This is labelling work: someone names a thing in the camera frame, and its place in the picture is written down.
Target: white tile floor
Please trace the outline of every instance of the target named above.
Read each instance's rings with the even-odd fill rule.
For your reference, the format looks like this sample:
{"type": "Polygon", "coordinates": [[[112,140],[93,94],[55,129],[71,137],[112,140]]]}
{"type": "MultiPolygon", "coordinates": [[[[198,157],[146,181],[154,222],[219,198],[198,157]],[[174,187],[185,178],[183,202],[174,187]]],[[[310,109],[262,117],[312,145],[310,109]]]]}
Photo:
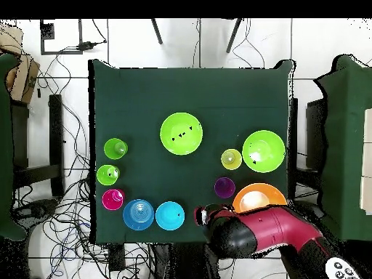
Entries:
{"type": "MultiPolygon", "coordinates": [[[[98,59],[108,62],[115,67],[158,67],[178,68],[192,67],[195,44],[198,32],[195,29],[196,18],[185,19],[157,19],[158,27],[163,39],[159,45],[150,20],[95,20],[107,44],[100,44],[93,50],[82,55],[61,55],[60,62],[65,65],[72,75],[70,83],[62,93],[63,102],[68,105],[80,118],[89,142],[88,127],[88,59],[98,59]]],[[[40,51],[40,22],[39,20],[8,20],[17,24],[24,32],[23,49],[30,53],[45,71],[53,55],[42,55],[40,51]]],[[[46,41],[46,51],[58,51],[66,46],[78,44],[78,20],[51,20],[54,23],[55,38],[46,41]]],[[[202,19],[201,66],[203,68],[239,68],[247,64],[237,58],[232,52],[225,52],[235,21],[219,18],[202,19]]],[[[306,124],[305,108],[308,102],[319,99],[322,94],[312,81],[313,78],[327,73],[331,69],[332,60],[338,54],[352,53],[357,59],[367,63],[372,58],[371,20],[362,19],[252,19],[248,40],[262,53],[266,68],[274,67],[278,61],[292,58],[297,67],[294,80],[294,94],[299,98],[298,120],[298,151],[306,153],[306,124]]],[[[240,25],[233,48],[239,45],[245,37],[246,20],[240,25]]],[[[82,20],[83,41],[101,41],[92,20],[82,20]]],[[[253,67],[263,66],[259,54],[248,43],[241,44],[235,52],[246,59],[253,67]]],[[[195,67],[198,67],[198,48],[195,53],[195,67]]],[[[56,78],[61,89],[68,82],[68,71],[54,62],[49,74],[56,78]]],[[[53,90],[57,87],[50,81],[53,90]]],[[[51,92],[48,88],[41,89],[41,98],[34,94],[30,103],[31,116],[28,122],[28,157],[30,166],[49,163],[48,133],[49,114],[47,102],[51,92]]],[[[77,132],[78,123],[69,113],[64,113],[64,125],[73,134],[77,132]]],[[[69,168],[75,158],[73,152],[73,138],[65,131],[65,167],[69,168]]],[[[84,137],[79,134],[78,151],[85,154],[84,137]]],[[[298,157],[298,164],[305,166],[304,156],[298,157]]],[[[66,185],[76,182],[83,172],[78,170],[81,163],[76,163],[71,175],[66,178],[66,185]]],[[[23,195],[28,188],[23,188],[23,195]]],[[[75,198],[76,190],[66,198],[75,198]]],[[[32,194],[26,200],[37,200],[51,196],[49,181],[33,185],[32,194]]],[[[89,211],[84,212],[89,218],[89,211]]],[[[30,242],[30,267],[34,275],[45,279],[51,272],[49,256],[54,247],[54,233],[48,225],[45,232],[38,226],[32,233],[30,242]]],[[[127,264],[134,262],[137,253],[127,264]]],[[[273,251],[265,259],[238,260],[234,267],[221,271],[222,279],[287,279],[283,263],[278,251],[273,251]]],[[[232,260],[222,260],[221,268],[230,265],[232,260]]],[[[53,279],[71,279],[81,264],[77,259],[65,262],[61,277],[53,279]]],[[[116,278],[117,272],[111,273],[116,278]]],[[[147,277],[147,269],[142,267],[140,277],[147,277]]],[[[80,270],[80,279],[104,279],[96,264],[87,263],[80,270]]]]}

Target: lime green cup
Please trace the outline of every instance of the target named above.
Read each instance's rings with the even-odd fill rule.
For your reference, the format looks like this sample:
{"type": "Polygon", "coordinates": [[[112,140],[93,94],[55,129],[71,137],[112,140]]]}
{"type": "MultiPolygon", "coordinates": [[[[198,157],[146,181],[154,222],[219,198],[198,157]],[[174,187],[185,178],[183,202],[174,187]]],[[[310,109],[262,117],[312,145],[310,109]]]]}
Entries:
{"type": "Polygon", "coordinates": [[[103,150],[110,159],[119,159],[128,152],[128,145],[118,138],[111,138],[105,143],[103,150]]]}
{"type": "Polygon", "coordinates": [[[102,185],[115,184],[119,176],[120,171],[118,167],[113,165],[103,165],[97,170],[97,179],[102,185]]]}
{"type": "Polygon", "coordinates": [[[160,139],[170,153],[187,155],[201,144],[203,129],[195,116],[173,113],[161,125],[160,139]]]}
{"type": "Polygon", "coordinates": [[[282,139],[271,131],[251,134],[243,145],[243,160],[254,171],[265,173],[276,170],[286,155],[282,139]]]}

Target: magenta cup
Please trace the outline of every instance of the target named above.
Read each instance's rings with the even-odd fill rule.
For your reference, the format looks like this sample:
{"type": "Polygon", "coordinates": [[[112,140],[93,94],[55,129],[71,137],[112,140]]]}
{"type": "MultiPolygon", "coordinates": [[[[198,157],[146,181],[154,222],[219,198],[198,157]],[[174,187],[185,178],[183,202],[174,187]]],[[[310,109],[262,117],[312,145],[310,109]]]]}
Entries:
{"type": "Polygon", "coordinates": [[[124,198],[125,195],[123,190],[113,188],[105,191],[102,196],[102,204],[107,210],[115,211],[123,205],[124,198]]]}
{"type": "Polygon", "coordinates": [[[214,191],[222,199],[230,198],[234,195],[235,184],[228,177],[220,177],[214,184],[214,191]]]}

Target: dark green cloth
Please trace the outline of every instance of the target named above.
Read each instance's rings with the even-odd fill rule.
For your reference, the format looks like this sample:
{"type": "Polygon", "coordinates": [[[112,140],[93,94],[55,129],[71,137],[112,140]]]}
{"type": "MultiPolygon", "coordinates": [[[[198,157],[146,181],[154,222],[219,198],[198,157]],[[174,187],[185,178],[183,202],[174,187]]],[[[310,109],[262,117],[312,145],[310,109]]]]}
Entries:
{"type": "Polygon", "coordinates": [[[235,181],[236,193],[254,182],[266,182],[287,193],[286,161],[273,172],[260,174],[243,162],[235,171],[221,164],[228,148],[242,150],[251,133],[268,129],[287,140],[289,60],[277,69],[115,69],[95,60],[96,170],[113,164],[121,175],[112,186],[96,180],[98,243],[204,242],[202,229],[193,220],[196,206],[232,203],[214,193],[219,177],[235,181]],[[160,127],[176,112],[194,115],[203,127],[203,141],[189,155],[173,155],[160,141],[160,127]],[[117,161],[107,158],[103,146],[117,137],[127,142],[128,153],[117,161]],[[123,221],[122,206],[108,211],[102,194],[117,187],[126,194],[125,204],[141,198],[156,210],[165,201],[176,201],[185,210],[178,230],[162,230],[155,222],[144,231],[130,230],[123,221]]]}
{"type": "Polygon", "coordinates": [[[341,240],[372,240],[372,216],[360,209],[365,109],[372,108],[372,69],[349,56],[318,81],[325,91],[328,149],[321,176],[323,223],[341,240]]]}
{"type": "Polygon", "coordinates": [[[10,96],[6,85],[8,72],[19,64],[11,54],[0,55],[0,236],[10,240],[22,240],[26,232],[10,217],[13,204],[13,135],[10,96]]]}

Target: light blue cup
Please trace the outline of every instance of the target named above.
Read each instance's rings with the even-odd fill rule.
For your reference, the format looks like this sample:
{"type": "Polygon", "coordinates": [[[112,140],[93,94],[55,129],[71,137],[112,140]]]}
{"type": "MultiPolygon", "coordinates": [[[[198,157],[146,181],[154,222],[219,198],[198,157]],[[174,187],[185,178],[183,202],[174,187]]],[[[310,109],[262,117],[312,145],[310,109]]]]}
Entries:
{"type": "Polygon", "coordinates": [[[158,207],[155,219],[161,228],[168,231],[176,230],[185,220],[185,211],[177,202],[167,201],[158,207]]]}
{"type": "Polygon", "coordinates": [[[130,201],[123,211],[125,224],[136,231],[149,228],[154,221],[154,216],[151,204],[142,199],[130,201]]]}

